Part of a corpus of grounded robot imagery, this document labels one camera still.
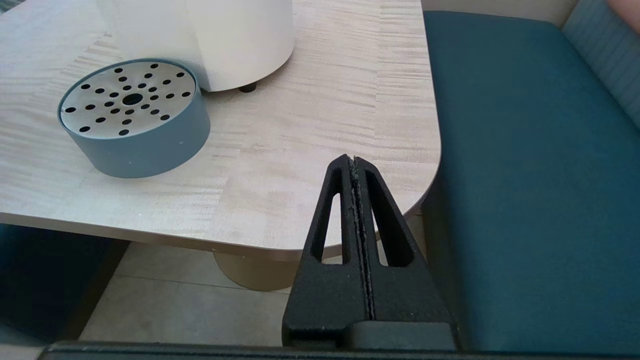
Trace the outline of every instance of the striped backrest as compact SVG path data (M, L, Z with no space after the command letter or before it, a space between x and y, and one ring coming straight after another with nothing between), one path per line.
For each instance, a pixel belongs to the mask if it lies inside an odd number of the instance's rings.
M604 0L580 0L563 33L640 127L640 35Z

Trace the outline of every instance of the gray cylindrical container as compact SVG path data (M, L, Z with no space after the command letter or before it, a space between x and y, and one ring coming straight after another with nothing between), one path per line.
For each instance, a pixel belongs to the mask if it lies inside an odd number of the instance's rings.
M116 177L147 177L195 155L211 123L193 73L172 61L117 63L78 81L58 119L93 166Z

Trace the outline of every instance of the white cylindrical object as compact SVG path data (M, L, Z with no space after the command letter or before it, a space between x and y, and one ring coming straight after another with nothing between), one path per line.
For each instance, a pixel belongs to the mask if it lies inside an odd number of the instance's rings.
M96 0L125 59L166 58L200 86L248 85L293 51L292 0Z

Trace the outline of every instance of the skin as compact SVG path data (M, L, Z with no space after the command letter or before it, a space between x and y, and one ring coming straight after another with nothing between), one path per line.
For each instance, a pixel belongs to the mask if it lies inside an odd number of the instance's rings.
M640 0L607 0L609 6L640 34Z

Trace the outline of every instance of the table pedestal base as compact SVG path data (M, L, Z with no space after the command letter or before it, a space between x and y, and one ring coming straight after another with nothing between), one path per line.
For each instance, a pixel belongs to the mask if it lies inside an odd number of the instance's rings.
M272 261L214 252L220 270L238 285L251 290L288 288L298 271L298 261Z

